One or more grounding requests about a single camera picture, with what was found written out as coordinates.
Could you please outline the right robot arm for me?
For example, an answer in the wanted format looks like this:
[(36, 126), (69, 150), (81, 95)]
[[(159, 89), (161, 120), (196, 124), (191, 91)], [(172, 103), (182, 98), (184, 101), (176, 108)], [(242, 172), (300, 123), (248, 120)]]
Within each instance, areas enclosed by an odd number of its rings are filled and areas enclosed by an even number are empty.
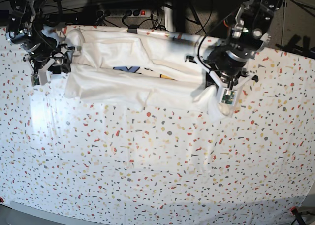
[(70, 73), (74, 47), (46, 36), (45, 26), (55, 28), (62, 19), (62, 0), (57, 4), (57, 17), (49, 21), (42, 8), (47, 0), (11, 0), (13, 9), (6, 27), (6, 38), (12, 44), (20, 45), (26, 51), (24, 60), (31, 69), (33, 86), (48, 83), (47, 72), (52, 74)]

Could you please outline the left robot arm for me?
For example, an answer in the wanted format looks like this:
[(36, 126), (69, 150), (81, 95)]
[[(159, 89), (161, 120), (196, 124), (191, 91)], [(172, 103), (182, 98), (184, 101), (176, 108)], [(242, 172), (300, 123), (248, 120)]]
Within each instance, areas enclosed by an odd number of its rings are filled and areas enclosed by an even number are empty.
[(208, 74), (216, 74), (229, 89), (243, 85), (249, 80), (259, 81), (258, 76), (249, 74), (245, 65), (263, 50), (270, 40), (269, 29), (275, 12), (282, 0), (249, 0), (229, 14), (233, 19), (228, 25), (228, 36), (213, 47), (207, 58), (201, 57), (202, 42), (195, 56), (186, 60), (200, 64)]

